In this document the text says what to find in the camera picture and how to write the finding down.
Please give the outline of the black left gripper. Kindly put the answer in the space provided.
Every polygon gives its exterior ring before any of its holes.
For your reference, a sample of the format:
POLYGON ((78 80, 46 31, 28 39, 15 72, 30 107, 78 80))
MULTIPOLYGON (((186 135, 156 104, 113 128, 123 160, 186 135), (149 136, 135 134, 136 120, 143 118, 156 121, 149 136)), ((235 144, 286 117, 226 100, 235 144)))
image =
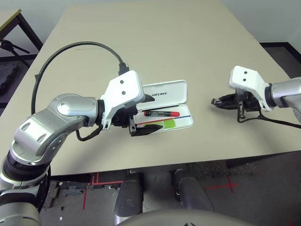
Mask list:
MULTIPOLYGON (((148 95, 144 95, 144 103, 153 102, 155 99, 148 95)), ((138 110, 136 107, 121 108, 114 115, 114 126, 129 128, 130 135, 132 137, 136 136, 146 136, 154 133, 163 128, 161 125, 149 124, 143 127, 137 127, 134 121, 134 116, 137 115, 138 110)))

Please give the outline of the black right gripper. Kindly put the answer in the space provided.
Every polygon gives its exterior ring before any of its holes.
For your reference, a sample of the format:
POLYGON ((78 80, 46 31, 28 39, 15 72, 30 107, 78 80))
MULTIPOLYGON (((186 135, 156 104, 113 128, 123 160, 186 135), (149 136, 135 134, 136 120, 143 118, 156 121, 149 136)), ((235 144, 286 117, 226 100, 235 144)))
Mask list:
POLYGON ((236 93, 216 98, 212 105, 224 110, 237 110, 238 118, 245 118, 245 111, 261 113, 258 100, 247 91, 236 91, 236 93))

